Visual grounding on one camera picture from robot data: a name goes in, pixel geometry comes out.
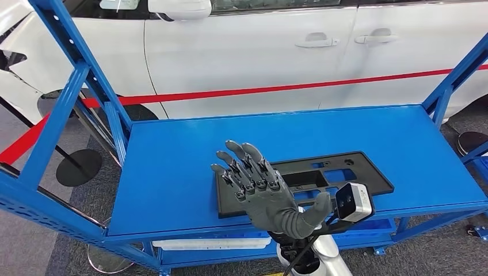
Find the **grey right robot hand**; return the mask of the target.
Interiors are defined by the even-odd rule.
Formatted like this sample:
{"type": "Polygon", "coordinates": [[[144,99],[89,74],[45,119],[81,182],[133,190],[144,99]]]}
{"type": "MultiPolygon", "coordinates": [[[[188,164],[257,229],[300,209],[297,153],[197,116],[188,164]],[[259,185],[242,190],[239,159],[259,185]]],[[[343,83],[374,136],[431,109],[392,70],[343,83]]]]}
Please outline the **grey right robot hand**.
{"type": "Polygon", "coordinates": [[[254,145],[233,140],[226,140],[225,145],[234,156],[217,151],[216,156],[227,167],[214,163],[211,169],[226,183],[256,228],[301,239],[310,236],[332,212],[328,192],[320,192],[313,206],[301,212],[279,171],[254,145]]]}

